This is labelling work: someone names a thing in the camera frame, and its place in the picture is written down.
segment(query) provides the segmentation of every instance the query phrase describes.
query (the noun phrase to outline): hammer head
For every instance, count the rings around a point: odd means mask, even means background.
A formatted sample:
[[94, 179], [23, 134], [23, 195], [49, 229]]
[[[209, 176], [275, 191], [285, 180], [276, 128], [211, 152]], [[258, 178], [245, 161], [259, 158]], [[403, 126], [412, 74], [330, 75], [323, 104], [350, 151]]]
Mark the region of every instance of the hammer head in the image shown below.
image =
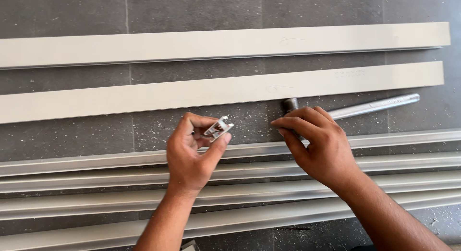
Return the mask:
[[286, 112], [294, 111], [298, 108], [298, 99], [290, 98], [284, 101], [284, 108]]

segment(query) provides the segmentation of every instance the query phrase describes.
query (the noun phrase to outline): white aluminum profile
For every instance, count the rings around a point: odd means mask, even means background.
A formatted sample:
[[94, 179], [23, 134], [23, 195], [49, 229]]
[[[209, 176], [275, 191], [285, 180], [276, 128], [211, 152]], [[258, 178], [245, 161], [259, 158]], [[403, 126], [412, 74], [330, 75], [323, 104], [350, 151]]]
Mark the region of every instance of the white aluminum profile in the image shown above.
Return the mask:
[[0, 40], [0, 69], [427, 49], [450, 43], [448, 22], [11, 38]]
[[[461, 171], [371, 176], [385, 192], [461, 188]], [[166, 190], [41, 196], [0, 200], [0, 220], [156, 209]], [[206, 186], [194, 207], [335, 197], [316, 180]]]
[[[433, 61], [0, 95], [0, 124], [424, 87], [443, 83], [443, 63]], [[196, 91], [207, 88], [210, 84], [225, 89], [208, 90], [206, 94], [197, 97]]]
[[[386, 134], [348, 136], [351, 148], [372, 148], [461, 140], [461, 129], [423, 130]], [[229, 145], [222, 159], [290, 154], [285, 142]], [[166, 151], [101, 154], [39, 160], [0, 162], [0, 177], [60, 171], [79, 171], [139, 165], [166, 164]]]
[[[461, 152], [356, 157], [362, 171], [461, 166]], [[210, 181], [306, 175], [295, 161], [218, 165]], [[34, 174], [0, 179], [0, 193], [166, 184], [168, 168]]]
[[[394, 193], [406, 210], [461, 203], [461, 189]], [[184, 238], [284, 227], [354, 217], [340, 198], [317, 199], [191, 214]], [[75, 227], [0, 237], [0, 251], [88, 251], [134, 245], [148, 220]]]

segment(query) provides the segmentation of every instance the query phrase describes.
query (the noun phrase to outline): fingernail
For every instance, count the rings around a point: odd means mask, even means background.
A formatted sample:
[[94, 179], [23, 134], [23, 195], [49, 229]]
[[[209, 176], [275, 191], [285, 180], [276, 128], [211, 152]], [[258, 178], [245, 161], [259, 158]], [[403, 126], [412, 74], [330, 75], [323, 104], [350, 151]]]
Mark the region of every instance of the fingernail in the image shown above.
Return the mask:
[[224, 138], [224, 141], [226, 142], [226, 144], [229, 144], [229, 141], [231, 140], [232, 135], [226, 132], [222, 137]]

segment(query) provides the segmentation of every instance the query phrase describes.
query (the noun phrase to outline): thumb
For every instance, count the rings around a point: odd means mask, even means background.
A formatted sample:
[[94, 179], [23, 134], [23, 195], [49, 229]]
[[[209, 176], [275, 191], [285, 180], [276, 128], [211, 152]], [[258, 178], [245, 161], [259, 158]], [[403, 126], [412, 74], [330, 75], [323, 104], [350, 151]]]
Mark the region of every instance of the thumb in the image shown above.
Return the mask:
[[288, 149], [296, 160], [304, 159], [309, 154], [303, 142], [291, 130], [279, 128], [279, 133], [284, 137]]
[[211, 143], [210, 148], [208, 148], [208, 150], [202, 154], [201, 158], [216, 165], [223, 156], [224, 151], [226, 151], [227, 144], [231, 138], [232, 135], [226, 132], [224, 135], [220, 136], [213, 143]]

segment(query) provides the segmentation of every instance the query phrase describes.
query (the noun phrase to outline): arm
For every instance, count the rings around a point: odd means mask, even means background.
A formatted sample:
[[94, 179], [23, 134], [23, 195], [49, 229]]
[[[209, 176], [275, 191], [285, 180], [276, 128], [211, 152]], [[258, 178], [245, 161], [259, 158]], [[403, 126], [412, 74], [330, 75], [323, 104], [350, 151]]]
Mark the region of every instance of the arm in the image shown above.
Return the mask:
[[[272, 122], [297, 164], [352, 209], [378, 250], [451, 250], [392, 200], [355, 163], [346, 134], [322, 108], [303, 108]], [[290, 130], [309, 140], [308, 147]]]
[[[166, 194], [153, 213], [133, 251], [178, 251], [190, 210], [200, 190], [210, 180], [231, 135], [226, 133], [212, 144], [200, 136], [217, 118], [186, 113], [170, 136], [166, 158], [170, 181]], [[204, 154], [197, 149], [210, 146]]]

